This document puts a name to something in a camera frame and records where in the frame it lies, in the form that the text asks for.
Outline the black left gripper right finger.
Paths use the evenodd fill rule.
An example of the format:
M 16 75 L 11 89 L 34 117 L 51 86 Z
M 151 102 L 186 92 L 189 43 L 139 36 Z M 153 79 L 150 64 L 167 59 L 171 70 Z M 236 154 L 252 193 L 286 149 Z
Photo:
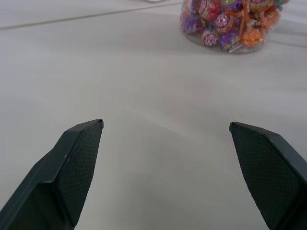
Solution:
M 279 134 L 231 122 L 240 168 L 269 230 L 307 230 L 307 161 Z

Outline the olive-green candy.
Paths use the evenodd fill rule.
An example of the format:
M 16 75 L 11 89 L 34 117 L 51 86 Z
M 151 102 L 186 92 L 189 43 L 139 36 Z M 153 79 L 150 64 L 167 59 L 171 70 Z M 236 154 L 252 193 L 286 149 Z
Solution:
M 266 6 L 267 0 L 245 0 L 248 12 L 261 12 Z

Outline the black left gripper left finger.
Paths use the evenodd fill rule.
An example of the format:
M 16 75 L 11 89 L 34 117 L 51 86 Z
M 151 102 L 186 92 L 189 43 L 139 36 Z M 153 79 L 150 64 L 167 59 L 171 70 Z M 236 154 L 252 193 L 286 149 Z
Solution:
M 0 210 L 0 230 L 74 230 L 94 176 L 104 122 L 77 124 L 31 168 Z

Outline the purple candy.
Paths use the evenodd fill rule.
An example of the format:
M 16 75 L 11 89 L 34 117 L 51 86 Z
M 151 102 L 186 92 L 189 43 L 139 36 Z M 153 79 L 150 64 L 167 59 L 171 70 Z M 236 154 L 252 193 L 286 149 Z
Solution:
M 181 19 L 181 30 L 185 34 L 195 34 L 202 29 L 201 18 L 197 15 L 184 15 Z
M 238 32 L 231 31 L 220 35 L 220 48 L 223 51 L 232 53 L 241 47 L 241 39 Z

